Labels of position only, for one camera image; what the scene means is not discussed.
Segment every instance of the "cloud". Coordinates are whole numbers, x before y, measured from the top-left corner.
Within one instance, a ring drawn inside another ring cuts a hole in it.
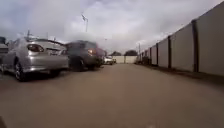
[[[0,34],[28,29],[59,40],[92,40],[109,51],[154,45],[222,0],[7,0],[0,5]],[[88,18],[88,32],[81,13]]]

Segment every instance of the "car wheel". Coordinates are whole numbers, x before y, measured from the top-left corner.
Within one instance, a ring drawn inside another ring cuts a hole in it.
[[[2,74],[5,74],[5,67],[3,66],[3,64],[0,65],[0,72]]]
[[[76,59],[74,62],[73,70],[77,72],[83,72],[84,71],[84,61],[82,59]]]
[[[23,68],[19,61],[17,61],[14,65],[14,70],[15,70],[15,77],[18,81],[24,82],[26,80],[26,75],[23,72]]]
[[[89,66],[87,66],[87,68],[88,68],[89,70],[94,70],[94,69],[95,69],[95,65],[89,65]]]
[[[50,71],[50,75],[51,75],[52,77],[59,76],[60,73],[61,73],[60,70],[51,70],[51,71]]]

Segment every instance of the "car taillight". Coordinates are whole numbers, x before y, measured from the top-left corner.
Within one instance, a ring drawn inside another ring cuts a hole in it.
[[[67,55],[67,51],[66,51],[66,50],[63,50],[63,51],[61,52],[61,54],[62,54],[62,55]]]
[[[44,48],[38,44],[28,44],[27,48],[28,48],[28,50],[30,50],[32,52],[43,52],[44,51]]]
[[[90,54],[95,54],[95,51],[92,50],[92,49],[89,49],[88,52],[89,52]]]

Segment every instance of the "parking lot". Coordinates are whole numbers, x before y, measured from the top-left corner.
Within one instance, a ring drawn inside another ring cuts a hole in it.
[[[0,76],[7,128],[223,128],[220,85],[132,64],[19,83]]]

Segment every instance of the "car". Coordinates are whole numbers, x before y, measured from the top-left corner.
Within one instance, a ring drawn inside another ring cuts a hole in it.
[[[106,56],[106,57],[104,57],[104,64],[113,65],[114,59],[112,57]]]
[[[103,53],[98,45],[90,41],[75,41],[66,44],[69,67],[76,71],[93,70],[103,64]]]
[[[5,44],[0,43],[0,64],[2,64],[2,58],[7,54],[8,47]]]
[[[21,37],[8,44],[9,52],[3,57],[2,72],[15,74],[25,81],[27,73],[48,71],[57,76],[68,68],[66,47],[56,41],[35,37]]]
[[[113,59],[113,61],[114,61],[114,64],[116,64],[116,63],[117,63],[117,60],[116,60],[116,59]]]

